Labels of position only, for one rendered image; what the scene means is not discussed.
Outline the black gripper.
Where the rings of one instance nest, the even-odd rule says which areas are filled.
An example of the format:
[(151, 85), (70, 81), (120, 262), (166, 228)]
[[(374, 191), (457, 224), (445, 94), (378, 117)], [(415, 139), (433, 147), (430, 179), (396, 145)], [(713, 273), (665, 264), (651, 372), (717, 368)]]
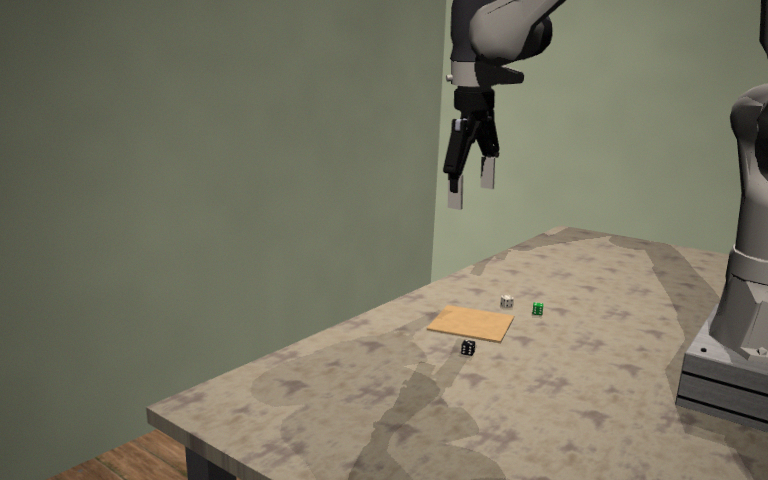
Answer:
[[(492, 110), (494, 104), (495, 91), (493, 89), (466, 91), (457, 88), (454, 91), (454, 108), (461, 112), (460, 119), (462, 120), (452, 120), (451, 135), (443, 167), (443, 172), (448, 174), (448, 208), (463, 209), (463, 175), (461, 174), (471, 145), (476, 140), (483, 154), (481, 157), (481, 188), (494, 189), (495, 157), (499, 157), (499, 143), (494, 110)], [(488, 112), (479, 113), (477, 111)]]

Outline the tan mat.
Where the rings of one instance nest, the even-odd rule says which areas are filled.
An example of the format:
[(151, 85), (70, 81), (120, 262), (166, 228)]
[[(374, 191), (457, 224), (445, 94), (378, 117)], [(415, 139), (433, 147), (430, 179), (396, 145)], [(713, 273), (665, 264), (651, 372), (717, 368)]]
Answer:
[(513, 315), (447, 305), (427, 330), (501, 343), (513, 319)]

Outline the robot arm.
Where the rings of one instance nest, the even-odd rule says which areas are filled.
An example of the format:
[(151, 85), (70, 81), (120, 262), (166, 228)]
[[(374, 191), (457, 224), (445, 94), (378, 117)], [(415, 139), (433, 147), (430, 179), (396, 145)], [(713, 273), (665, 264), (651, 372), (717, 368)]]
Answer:
[[(549, 15), (565, 1), (453, 0), (446, 81), (466, 91), (522, 83), (523, 72), (505, 65), (550, 45)], [(736, 243), (709, 335), (748, 361), (768, 363), (768, 84), (740, 95), (730, 122), (742, 193)]]

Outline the black die with white pips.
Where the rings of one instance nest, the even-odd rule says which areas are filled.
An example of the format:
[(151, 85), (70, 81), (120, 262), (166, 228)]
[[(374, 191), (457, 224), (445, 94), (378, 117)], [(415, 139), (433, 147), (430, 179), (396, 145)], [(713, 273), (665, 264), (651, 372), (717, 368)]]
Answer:
[(462, 343), (461, 354), (472, 356), (475, 352), (475, 341), (464, 340)]

